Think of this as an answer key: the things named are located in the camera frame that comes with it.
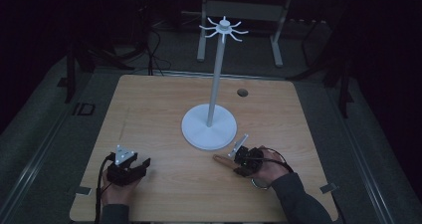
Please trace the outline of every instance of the white pole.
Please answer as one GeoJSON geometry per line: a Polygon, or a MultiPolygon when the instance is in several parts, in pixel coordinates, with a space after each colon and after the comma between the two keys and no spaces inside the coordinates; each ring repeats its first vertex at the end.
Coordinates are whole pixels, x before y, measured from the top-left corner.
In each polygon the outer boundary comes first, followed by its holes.
{"type": "Polygon", "coordinates": [[[208,120],[207,120],[208,127],[212,126],[215,103],[217,101],[218,87],[220,85],[221,67],[223,64],[224,49],[226,46],[225,40],[226,40],[226,36],[219,34],[218,45],[217,45],[217,55],[215,57],[215,65],[214,65],[214,76],[213,76],[213,81],[212,81],[211,99],[210,99],[210,104],[209,104],[209,109],[208,109],[208,120]]]}

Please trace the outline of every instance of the hand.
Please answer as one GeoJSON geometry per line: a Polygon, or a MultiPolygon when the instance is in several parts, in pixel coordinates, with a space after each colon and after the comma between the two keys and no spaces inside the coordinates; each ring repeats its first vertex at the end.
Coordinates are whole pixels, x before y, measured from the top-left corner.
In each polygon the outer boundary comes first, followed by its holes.
{"type": "Polygon", "coordinates": [[[137,184],[140,182],[138,180],[126,185],[126,186],[118,186],[115,184],[110,183],[106,178],[107,171],[103,172],[103,184],[102,187],[102,203],[103,206],[109,204],[123,204],[128,206],[130,203],[130,197],[133,194],[134,189],[136,188],[137,184]]]}
{"type": "MultiPolygon", "coordinates": [[[[263,151],[264,158],[283,162],[282,158],[275,152],[267,150],[264,146],[260,146],[259,148],[263,151]]],[[[289,171],[285,167],[275,162],[264,161],[260,170],[257,173],[254,173],[252,177],[259,178],[270,185],[274,180],[288,173],[289,171]]]]}

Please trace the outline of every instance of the gray floor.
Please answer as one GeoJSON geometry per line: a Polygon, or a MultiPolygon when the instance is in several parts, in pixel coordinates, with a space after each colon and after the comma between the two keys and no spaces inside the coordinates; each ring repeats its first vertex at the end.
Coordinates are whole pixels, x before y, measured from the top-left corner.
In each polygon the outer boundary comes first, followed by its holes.
{"type": "MultiPolygon", "coordinates": [[[[307,28],[297,22],[287,24],[280,41],[285,62],[282,68],[273,65],[268,37],[244,35],[242,43],[229,39],[222,74],[282,80],[304,71],[307,66],[301,37],[307,28]]],[[[198,33],[157,31],[161,41],[156,56],[171,62],[172,73],[164,72],[165,76],[175,75],[174,72],[213,72],[216,38],[208,40],[205,62],[197,63],[198,33]]],[[[152,35],[150,40],[153,48],[157,38],[152,35]]],[[[320,46],[321,39],[316,41],[320,46]]],[[[68,105],[64,104],[66,91],[56,86],[60,77],[66,75],[65,60],[46,75],[0,140],[0,200],[2,205],[12,203],[16,207],[9,215],[10,223],[71,221],[69,211],[74,192],[82,179],[116,83],[122,74],[145,75],[147,61],[147,56],[142,56],[129,62],[138,67],[134,72],[119,71],[105,64],[93,74],[78,73],[78,92],[68,105]],[[77,102],[95,104],[94,115],[71,115],[77,102]],[[44,156],[37,156],[44,157],[41,168],[25,169],[41,145],[48,147],[44,156]],[[34,175],[28,178],[27,189],[16,191],[14,186],[23,171],[32,171],[34,175]],[[15,202],[7,199],[11,196],[15,202]]],[[[157,60],[157,64],[163,70],[168,67],[163,61],[157,60]]],[[[325,88],[321,83],[323,74],[295,82],[295,86],[325,175],[339,187],[332,195],[346,222],[422,223],[421,204],[398,166],[358,83],[351,80],[350,94],[354,103],[348,104],[349,118],[344,119],[336,107],[338,88],[325,88]]]]}

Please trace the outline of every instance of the white stand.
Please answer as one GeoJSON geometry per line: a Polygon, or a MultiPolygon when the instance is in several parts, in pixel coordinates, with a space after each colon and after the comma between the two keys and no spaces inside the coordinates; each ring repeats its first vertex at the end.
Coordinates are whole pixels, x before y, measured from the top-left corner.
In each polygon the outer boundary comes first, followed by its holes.
{"type": "Polygon", "coordinates": [[[216,27],[200,27],[204,30],[215,29],[216,31],[206,36],[206,38],[213,37],[219,33],[211,99],[209,104],[199,105],[186,113],[182,120],[182,132],[186,140],[192,145],[205,150],[215,150],[229,144],[237,131],[237,124],[233,115],[226,109],[215,105],[220,83],[226,35],[229,34],[233,39],[241,42],[242,40],[234,37],[232,32],[239,34],[248,32],[233,30],[232,28],[239,26],[240,22],[234,26],[230,26],[230,22],[226,20],[226,17],[219,24],[212,22],[209,18],[208,20],[211,24],[216,25],[216,27]]]}

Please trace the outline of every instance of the wooden table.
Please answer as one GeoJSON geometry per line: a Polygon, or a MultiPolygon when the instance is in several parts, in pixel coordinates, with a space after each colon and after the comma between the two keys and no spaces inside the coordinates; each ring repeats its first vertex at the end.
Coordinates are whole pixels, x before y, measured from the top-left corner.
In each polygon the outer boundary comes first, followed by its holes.
{"type": "MultiPolygon", "coordinates": [[[[101,163],[117,144],[151,157],[147,175],[132,199],[130,220],[156,222],[281,222],[286,217],[274,190],[260,190],[248,178],[212,159],[227,155],[229,144],[204,151],[187,142],[181,121],[191,108],[208,104],[212,79],[122,76],[71,209],[75,221],[95,217],[95,188],[101,163]]],[[[298,95],[292,83],[221,79],[217,104],[236,118],[235,140],[247,133],[245,146],[265,145],[279,151],[300,175],[308,194],[337,212],[298,95]],[[239,89],[249,94],[242,98],[239,89]]]]}

